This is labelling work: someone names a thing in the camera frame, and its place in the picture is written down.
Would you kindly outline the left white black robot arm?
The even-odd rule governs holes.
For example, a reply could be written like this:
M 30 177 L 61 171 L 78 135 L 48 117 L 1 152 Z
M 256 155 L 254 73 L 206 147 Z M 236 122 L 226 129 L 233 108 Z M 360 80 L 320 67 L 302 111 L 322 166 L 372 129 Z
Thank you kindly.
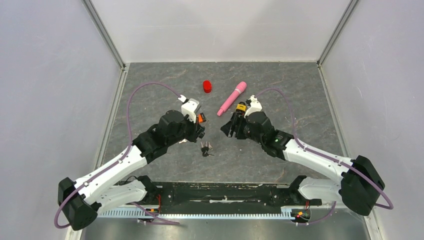
M 156 187 L 149 178 L 138 178 L 124 185 L 118 181 L 137 169 L 147 166 L 167 153 L 168 148 L 182 140 L 195 143 L 205 135 L 199 121 L 190 121 L 188 114 L 169 110 L 157 124 L 133 139 L 115 158 L 76 180 L 66 177 L 58 184 L 59 213 L 74 231 L 89 226 L 98 215 L 125 204 L 142 201 L 153 203 Z

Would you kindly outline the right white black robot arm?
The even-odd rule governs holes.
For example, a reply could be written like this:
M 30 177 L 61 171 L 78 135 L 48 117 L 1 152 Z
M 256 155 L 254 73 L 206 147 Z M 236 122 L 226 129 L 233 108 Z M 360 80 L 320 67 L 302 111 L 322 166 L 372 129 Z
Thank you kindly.
M 358 155 L 351 159 L 307 145 L 292 134 L 275 129 L 262 111 L 248 116 L 235 112 L 220 130 L 229 138 L 258 143 L 271 157 L 303 165 L 327 177 L 301 177 L 288 191 L 295 204 L 314 199 L 342 201 L 362 216 L 368 216 L 378 205 L 385 184 L 367 157 Z

